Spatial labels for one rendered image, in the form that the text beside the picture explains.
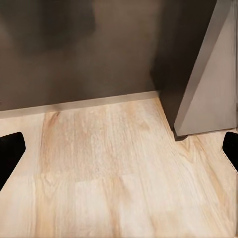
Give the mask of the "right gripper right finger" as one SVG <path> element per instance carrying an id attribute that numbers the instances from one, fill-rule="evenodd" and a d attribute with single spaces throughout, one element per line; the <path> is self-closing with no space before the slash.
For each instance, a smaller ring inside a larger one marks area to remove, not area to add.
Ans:
<path id="1" fill-rule="evenodd" d="M 222 149 L 238 172 L 238 134 L 227 132 Z"/>

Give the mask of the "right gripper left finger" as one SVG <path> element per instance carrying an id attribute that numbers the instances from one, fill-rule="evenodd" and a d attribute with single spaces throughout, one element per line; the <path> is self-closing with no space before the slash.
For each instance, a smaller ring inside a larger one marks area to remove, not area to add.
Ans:
<path id="1" fill-rule="evenodd" d="M 22 132 L 0 137 L 0 191 L 26 150 Z"/>

